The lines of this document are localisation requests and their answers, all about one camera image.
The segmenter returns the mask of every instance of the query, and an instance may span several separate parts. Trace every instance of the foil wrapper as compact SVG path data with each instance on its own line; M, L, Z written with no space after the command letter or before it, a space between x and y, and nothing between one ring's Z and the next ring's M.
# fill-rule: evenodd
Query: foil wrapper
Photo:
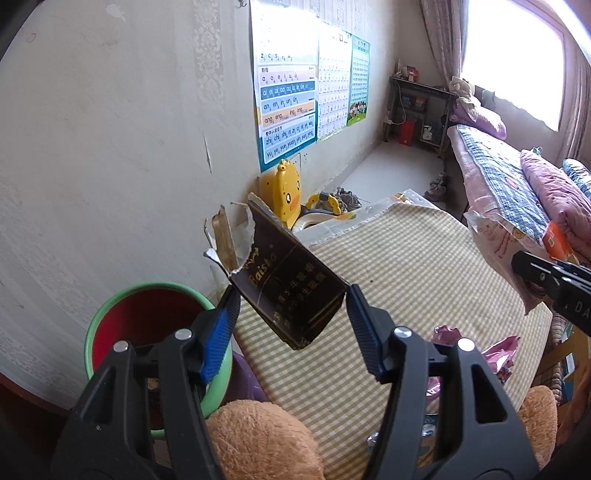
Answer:
M433 329L433 343L440 343L443 345L454 345L462 334L457 328L450 328L447 325L441 325ZM482 356L486 359L486 363L490 366L492 372L497 376L502 385L509 379L512 372L510 368L513 366L513 357L517 352L519 344L519 337L511 335L503 338L500 342L495 343L482 352ZM437 377L429 377L427 381L427 401L435 400L440 393L441 383Z
M423 421L423 429L421 431L421 450L419 451L419 458L428 454L433 448L435 448L435 432L437 430L437 414L427 413ZM373 432L367 437L366 443L368 448L368 454L371 455L374 451L376 444L378 443L379 432Z

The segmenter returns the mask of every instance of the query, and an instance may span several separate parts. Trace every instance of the window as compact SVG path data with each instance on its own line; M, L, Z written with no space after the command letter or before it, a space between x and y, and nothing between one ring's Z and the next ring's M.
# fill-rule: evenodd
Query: window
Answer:
M462 77L558 131L562 37L529 10L511 0L470 0Z

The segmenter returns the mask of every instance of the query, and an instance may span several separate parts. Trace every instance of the checkered tablecloth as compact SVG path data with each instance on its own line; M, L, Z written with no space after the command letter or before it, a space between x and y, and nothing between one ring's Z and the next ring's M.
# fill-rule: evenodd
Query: checkered tablecloth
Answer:
M376 219L310 249L370 305L423 338L433 327L458 327L481 349L520 335L505 389L519 407L550 325L545 305L527 317L517 293L481 257L466 228L437 209L397 203ZM247 303L235 336L269 399L314 433L327 480L356 480L365 469L366 437L379 429L388 387L363 364L343 305L301 351L284 344Z

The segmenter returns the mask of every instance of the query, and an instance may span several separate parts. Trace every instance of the torn cardboard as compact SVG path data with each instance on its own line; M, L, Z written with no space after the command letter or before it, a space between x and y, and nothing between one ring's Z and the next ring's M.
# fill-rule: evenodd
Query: torn cardboard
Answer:
M215 240L204 255L291 348L312 343L340 308L347 284L325 266L253 193L248 224L232 235L222 207L212 219Z

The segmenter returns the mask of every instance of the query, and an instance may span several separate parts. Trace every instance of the cable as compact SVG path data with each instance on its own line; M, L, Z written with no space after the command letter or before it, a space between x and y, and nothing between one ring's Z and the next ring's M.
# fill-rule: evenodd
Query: cable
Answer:
M402 113L404 114L404 120L402 120L402 122L400 122L399 124L395 124L394 122L392 122L390 125L402 125L407 119L406 110L404 109L404 104L402 103L402 93L400 92L400 84L398 82L396 82L396 85L398 85L398 98L400 99L400 106L402 107Z

